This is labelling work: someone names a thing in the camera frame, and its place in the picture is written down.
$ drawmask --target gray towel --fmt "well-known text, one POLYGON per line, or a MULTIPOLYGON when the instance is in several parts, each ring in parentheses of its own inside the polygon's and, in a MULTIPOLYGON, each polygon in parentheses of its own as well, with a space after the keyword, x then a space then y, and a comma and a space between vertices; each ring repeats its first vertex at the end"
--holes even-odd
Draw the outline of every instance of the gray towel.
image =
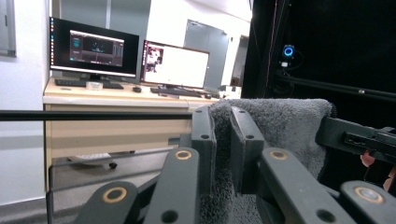
POLYGON ((315 142, 320 121, 332 105, 320 99, 220 100, 210 106, 217 137, 216 193, 201 196, 201 223, 262 223, 255 195, 235 195, 230 172, 231 106, 245 109, 259 127, 266 147, 291 150, 318 178, 326 149, 315 142))

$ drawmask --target metal bar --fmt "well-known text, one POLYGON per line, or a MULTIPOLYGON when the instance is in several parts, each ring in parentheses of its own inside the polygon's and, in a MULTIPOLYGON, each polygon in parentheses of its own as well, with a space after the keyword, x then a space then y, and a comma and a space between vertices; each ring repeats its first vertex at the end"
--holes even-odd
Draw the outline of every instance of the metal bar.
POLYGON ((257 161, 264 149, 264 137, 249 113, 232 106, 231 173, 235 192, 257 192, 257 161))
POLYGON ((348 94, 353 94, 353 95, 359 95, 362 97, 368 97, 368 98, 374 98, 374 99, 378 99, 378 100, 396 102, 396 93, 393 93, 393 92, 374 91, 374 90, 369 90, 369 89, 364 89, 364 88, 349 87, 349 86, 344 86, 344 85, 313 81, 313 80, 297 78, 297 77, 276 76, 276 79, 279 81, 284 81, 284 82, 293 83, 293 84, 302 85, 302 86, 308 86, 308 87, 317 88, 317 89, 323 89, 323 90, 328 90, 328 91, 338 91, 338 92, 343 92, 343 93, 348 93, 348 94))
POLYGON ((198 152, 181 147, 166 157, 143 223, 198 223, 198 152))
POLYGON ((290 151, 266 148, 260 171, 285 223, 355 223, 290 151))
POLYGON ((340 204, 358 223, 394 223, 396 199, 380 187, 363 181, 341 186, 340 204))
POLYGON ((38 120, 124 120, 124 119, 191 119, 190 112, 98 112, 98 111, 35 111, 2 110, 0 121, 38 120))
POLYGON ((211 194, 215 187, 216 136, 209 107, 197 108, 192 115, 191 147, 200 155, 200 193, 211 194))
POLYGON ((358 123, 325 117, 320 123, 315 140, 325 147, 353 154, 362 155, 366 150, 369 150, 370 155, 378 160, 396 163, 396 146, 385 144, 392 142, 385 139, 385 136, 389 139, 395 138, 394 134, 384 135, 381 130, 365 127, 358 123), (352 133, 360 138, 350 138, 352 133))
POLYGON ((137 194, 137 187, 130 182, 103 185, 84 204, 73 223, 135 223, 140 210, 137 194))

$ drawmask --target floor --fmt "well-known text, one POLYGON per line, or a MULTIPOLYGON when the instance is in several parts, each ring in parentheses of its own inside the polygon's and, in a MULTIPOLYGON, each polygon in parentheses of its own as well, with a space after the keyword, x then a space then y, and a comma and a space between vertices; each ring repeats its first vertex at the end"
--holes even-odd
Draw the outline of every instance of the floor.
MULTIPOLYGON (((54 165, 54 223, 72 223, 78 209, 103 185, 123 180, 137 187, 157 176, 169 149, 142 150, 111 154, 111 160, 81 164, 67 159, 54 165), (109 164, 115 162, 117 168, 109 164)), ((47 223, 45 198, 0 206, 0 223, 47 223)))

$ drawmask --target wooden desk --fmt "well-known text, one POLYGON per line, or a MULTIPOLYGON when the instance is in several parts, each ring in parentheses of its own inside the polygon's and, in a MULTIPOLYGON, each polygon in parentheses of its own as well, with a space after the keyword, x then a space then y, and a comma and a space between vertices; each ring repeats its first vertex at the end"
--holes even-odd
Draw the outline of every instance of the wooden desk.
MULTIPOLYGON (((197 107, 217 101, 183 96, 179 99, 161 97, 151 93, 149 86, 140 86, 140 93, 132 91, 133 84, 122 86, 124 90, 89 91, 56 86, 51 78, 43 96, 45 110, 192 112, 197 107)), ((62 157, 176 147, 169 145, 169 140, 190 132, 190 120, 47 121, 47 168, 53 159, 62 157)))

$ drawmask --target desktop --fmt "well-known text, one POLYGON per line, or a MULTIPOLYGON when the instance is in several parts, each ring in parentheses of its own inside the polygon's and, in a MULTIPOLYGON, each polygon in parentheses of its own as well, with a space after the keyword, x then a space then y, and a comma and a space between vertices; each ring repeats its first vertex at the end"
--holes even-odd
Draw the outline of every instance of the desktop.
POLYGON ((49 18, 49 69, 136 77, 139 35, 49 18))
POLYGON ((204 87, 209 52, 145 40, 140 79, 177 87, 204 87))

